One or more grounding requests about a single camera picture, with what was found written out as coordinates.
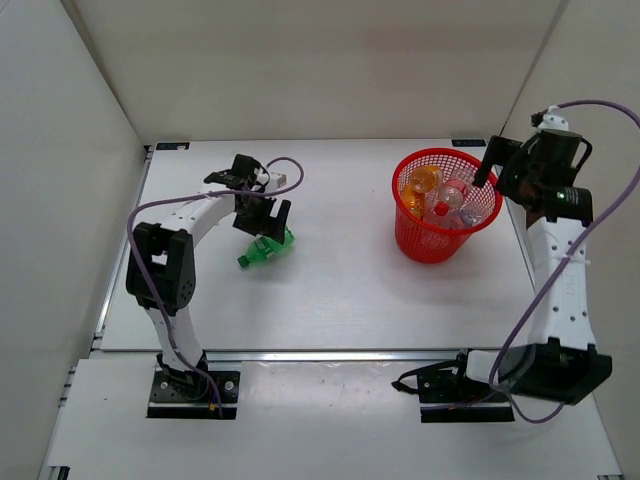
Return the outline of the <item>blue label water bottle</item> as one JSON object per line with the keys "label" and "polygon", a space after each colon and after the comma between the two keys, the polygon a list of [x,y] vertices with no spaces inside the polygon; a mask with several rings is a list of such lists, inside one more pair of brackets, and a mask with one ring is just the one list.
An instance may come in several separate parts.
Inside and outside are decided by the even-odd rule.
{"label": "blue label water bottle", "polygon": [[458,210],[464,228],[473,228],[484,221],[484,210],[477,203],[468,203]]}

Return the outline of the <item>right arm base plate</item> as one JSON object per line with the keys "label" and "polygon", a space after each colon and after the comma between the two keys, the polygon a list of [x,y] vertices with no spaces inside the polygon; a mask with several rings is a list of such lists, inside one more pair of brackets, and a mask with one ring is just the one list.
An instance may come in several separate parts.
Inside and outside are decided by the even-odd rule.
{"label": "right arm base plate", "polygon": [[418,397],[422,424],[510,423],[512,406],[504,394],[466,375],[468,350],[454,359],[402,373],[391,386]]}

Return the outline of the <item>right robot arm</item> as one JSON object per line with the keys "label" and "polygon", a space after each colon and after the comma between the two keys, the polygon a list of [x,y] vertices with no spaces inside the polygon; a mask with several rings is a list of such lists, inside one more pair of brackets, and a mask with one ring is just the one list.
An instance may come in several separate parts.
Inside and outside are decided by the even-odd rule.
{"label": "right robot arm", "polygon": [[525,344],[514,345],[510,335],[499,353],[472,350],[466,365],[450,373],[450,390],[460,399],[476,397],[487,384],[505,394],[576,405],[612,373],[612,358],[598,352],[588,314],[583,235],[594,217],[590,191],[574,184],[579,150],[589,154],[591,144],[553,129],[525,142],[489,140],[474,184],[484,185],[498,166],[497,191],[525,209],[535,297],[525,312],[531,324]]}

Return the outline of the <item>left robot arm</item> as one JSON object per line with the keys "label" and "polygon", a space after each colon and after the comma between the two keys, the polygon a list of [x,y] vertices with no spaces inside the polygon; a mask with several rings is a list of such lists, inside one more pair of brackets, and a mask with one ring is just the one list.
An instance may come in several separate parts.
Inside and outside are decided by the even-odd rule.
{"label": "left robot arm", "polygon": [[196,290],[196,247],[227,217],[237,230],[284,244],[291,203],[276,198],[291,189],[271,164],[238,154],[230,168],[209,174],[196,194],[173,199],[178,208],[164,220],[136,219],[160,201],[137,207],[127,220],[126,291],[154,326],[167,380],[188,400],[202,398],[210,386],[206,355],[189,312]]}

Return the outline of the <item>orange juice bottle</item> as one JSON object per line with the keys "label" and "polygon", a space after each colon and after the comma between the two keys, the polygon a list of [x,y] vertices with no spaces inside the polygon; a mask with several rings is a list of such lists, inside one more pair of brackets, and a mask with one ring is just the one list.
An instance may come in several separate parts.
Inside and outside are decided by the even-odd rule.
{"label": "orange juice bottle", "polygon": [[436,165],[422,165],[410,174],[410,185],[417,193],[429,193],[443,183],[443,172]]}
{"label": "orange juice bottle", "polygon": [[406,185],[400,194],[400,198],[403,205],[413,216],[416,218],[423,216],[425,207],[425,195],[423,193],[417,192],[411,185]]}

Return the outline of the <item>clear bottle with red label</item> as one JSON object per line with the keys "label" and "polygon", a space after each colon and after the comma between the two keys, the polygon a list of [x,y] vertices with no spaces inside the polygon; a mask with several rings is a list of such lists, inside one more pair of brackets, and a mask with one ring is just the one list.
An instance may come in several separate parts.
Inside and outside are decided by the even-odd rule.
{"label": "clear bottle with red label", "polygon": [[446,230],[458,230],[464,227],[459,213],[471,185],[459,179],[445,182],[438,189],[426,195],[423,220],[432,226]]}

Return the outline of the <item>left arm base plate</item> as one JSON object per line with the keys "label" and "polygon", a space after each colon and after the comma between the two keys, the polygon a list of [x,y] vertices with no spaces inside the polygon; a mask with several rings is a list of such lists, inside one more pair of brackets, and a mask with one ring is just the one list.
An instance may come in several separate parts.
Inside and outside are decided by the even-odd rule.
{"label": "left arm base plate", "polygon": [[160,367],[154,371],[146,417],[150,419],[235,420],[240,393],[241,372],[211,371],[221,399],[214,396],[202,378],[195,387],[178,387],[171,383]]}

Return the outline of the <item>green plastic bottle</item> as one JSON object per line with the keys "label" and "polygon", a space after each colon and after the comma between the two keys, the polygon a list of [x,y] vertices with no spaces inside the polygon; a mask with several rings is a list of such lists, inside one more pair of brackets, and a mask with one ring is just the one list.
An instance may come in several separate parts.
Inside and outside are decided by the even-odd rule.
{"label": "green plastic bottle", "polygon": [[271,257],[288,250],[295,242],[295,236],[288,227],[285,228],[284,242],[267,237],[257,237],[247,248],[246,252],[237,258],[241,268],[248,268],[254,264],[267,262]]}

